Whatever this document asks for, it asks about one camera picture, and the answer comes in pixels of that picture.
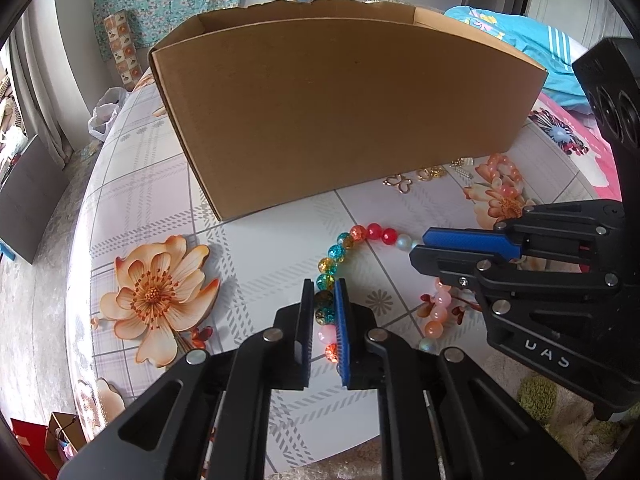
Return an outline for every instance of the white bead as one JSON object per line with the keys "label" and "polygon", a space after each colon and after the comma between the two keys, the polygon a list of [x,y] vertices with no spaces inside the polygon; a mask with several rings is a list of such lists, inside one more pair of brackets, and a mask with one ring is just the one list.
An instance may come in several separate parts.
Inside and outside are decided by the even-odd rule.
{"label": "white bead", "polygon": [[396,247],[401,251],[410,251],[411,250],[411,237],[409,235],[398,235],[398,239],[396,240]]}

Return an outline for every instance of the beaded bracelet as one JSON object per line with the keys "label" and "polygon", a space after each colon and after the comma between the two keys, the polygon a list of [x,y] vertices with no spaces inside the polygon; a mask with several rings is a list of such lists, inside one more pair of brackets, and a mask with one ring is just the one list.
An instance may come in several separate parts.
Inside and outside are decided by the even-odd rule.
{"label": "beaded bracelet", "polygon": [[[407,234],[398,234],[395,229],[383,229],[380,224],[373,223],[367,227],[354,225],[349,232],[340,233],[336,239],[336,243],[329,247],[327,256],[318,262],[320,275],[316,278],[318,292],[316,292],[314,304],[316,308],[316,322],[320,325],[318,338],[322,344],[326,345],[324,355],[332,363],[338,362],[334,295],[332,293],[335,283],[334,274],[338,270],[338,264],[344,261],[348,251],[354,248],[357,243],[365,240],[382,240],[385,245],[395,245],[398,249],[405,252],[411,251],[416,245],[422,242],[421,240],[412,240]],[[423,294],[420,297],[423,304],[418,307],[416,311],[418,317],[425,318],[431,316],[431,320],[424,326],[425,337],[418,345],[418,348],[423,351],[435,350],[434,340],[441,337],[444,332],[443,323],[447,320],[447,317],[449,317],[447,307],[451,305],[454,298],[468,304],[468,306],[471,306],[475,310],[480,310],[480,307],[475,303],[463,300],[458,296],[453,296],[451,293],[452,287],[440,283],[439,279],[436,279],[435,285],[438,290],[437,293],[433,298],[429,294]],[[462,323],[464,315],[462,307],[454,307],[451,314],[456,316],[458,324]]]}

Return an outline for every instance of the cardboard box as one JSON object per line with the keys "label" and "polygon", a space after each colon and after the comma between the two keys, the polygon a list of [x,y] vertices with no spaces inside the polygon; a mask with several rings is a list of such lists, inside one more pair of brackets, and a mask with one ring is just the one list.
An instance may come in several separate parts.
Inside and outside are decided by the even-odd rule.
{"label": "cardboard box", "polygon": [[149,59],[219,219],[503,152],[546,79],[465,23],[353,0],[193,16]]}
{"label": "cardboard box", "polygon": [[80,420],[75,415],[68,413],[52,412],[49,419],[49,427],[44,441],[44,449],[57,469],[60,469],[66,462],[66,457],[58,445],[56,436],[62,433],[65,440],[72,446],[73,456],[86,444]]}

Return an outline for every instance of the plaid pattern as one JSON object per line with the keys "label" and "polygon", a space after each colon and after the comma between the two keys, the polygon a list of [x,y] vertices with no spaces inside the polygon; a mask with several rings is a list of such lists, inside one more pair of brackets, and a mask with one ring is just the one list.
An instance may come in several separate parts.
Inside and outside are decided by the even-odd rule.
{"label": "plaid pattern", "polygon": [[[314,278],[318,260],[340,232],[355,223],[378,222],[420,238],[430,226],[477,227],[473,203],[455,171],[430,182],[414,180],[399,194],[380,181],[367,182],[217,221],[180,149],[154,84],[137,89],[121,111],[98,157],[76,228],[67,296],[67,337],[72,381],[105,378],[129,404],[163,372],[135,361],[141,340],[120,341],[113,322],[97,330],[89,320],[100,298],[117,290],[113,262],[140,244],[183,235],[189,247],[206,244],[206,283],[220,277],[216,305],[201,326],[211,326],[210,352],[236,348],[248,335],[273,323],[275,311],[300,300],[302,280]],[[532,123],[508,152],[540,202],[596,195],[573,163]],[[532,167],[532,162],[539,167]],[[476,159],[475,163],[485,159]],[[250,168],[238,168],[250,171]],[[264,184],[256,176],[256,186]],[[415,315],[420,295],[434,293],[433,279],[419,276],[406,253],[380,243],[361,244],[340,266],[355,303],[374,311],[378,324],[412,346],[424,320]],[[455,344],[481,362],[488,353],[484,324],[470,312],[461,326],[447,326],[439,346]],[[376,396],[347,392],[335,367],[314,340],[312,378],[304,392],[274,392],[268,437],[268,471],[320,460],[378,434]],[[340,423],[346,419],[353,423]],[[340,424],[332,439],[327,427]]]}

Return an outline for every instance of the floral tablecloth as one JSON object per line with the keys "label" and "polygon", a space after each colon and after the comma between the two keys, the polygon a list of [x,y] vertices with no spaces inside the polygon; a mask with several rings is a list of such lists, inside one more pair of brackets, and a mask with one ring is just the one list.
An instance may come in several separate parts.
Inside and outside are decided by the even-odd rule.
{"label": "floral tablecloth", "polygon": [[[316,277],[327,247],[354,224],[378,222],[420,239],[430,226],[489,228],[499,218],[519,216],[527,202],[596,198],[572,162],[590,150],[597,153],[585,166],[587,172],[600,179],[601,194],[614,196],[615,183],[605,185],[602,179],[602,174],[611,179],[607,147],[593,136],[587,139],[578,131],[581,126],[559,117],[562,110],[542,99],[507,158],[489,160],[503,160],[511,168],[498,167],[499,183],[483,158],[462,172],[448,167],[446,176],[430,182],[409,173],[405,177],[412,185],[406,194],[376,180],[219,222],[189,168],[153,79],[143,77],[102,147],[70,258],[68,363],[87,437],[93,438],[164,371],[136,358],[141,338],[119,339],[113,322],[100,319],[100,299],[118,290],[116,257],[174,235],[183,236],[189,248],[208,246],[203,285],[219,278],[220,293],[191,336],[209,352],[236,348],[271,326],[279,307],[300,300],[303,280]],[[595,171],[602,165],[605,171]],[[264,185],[258,176],[255,185]],[[418,345],[426,322],[417,315],[420,296],[434,293],[434,279],[415,272],[405,252],[381,243],[359,244],[339,272],[348,280],[352,301],[370,307],[380,326]],[[490,352],[485,338],[481,314],[469,310],[460,325],[449,317],[436,346],[455,344],[482,363]],[[375,392],[343,389],[323,351],[315,340],[309,389],[273,392],[266,474],[320,460],[378,434]]]}

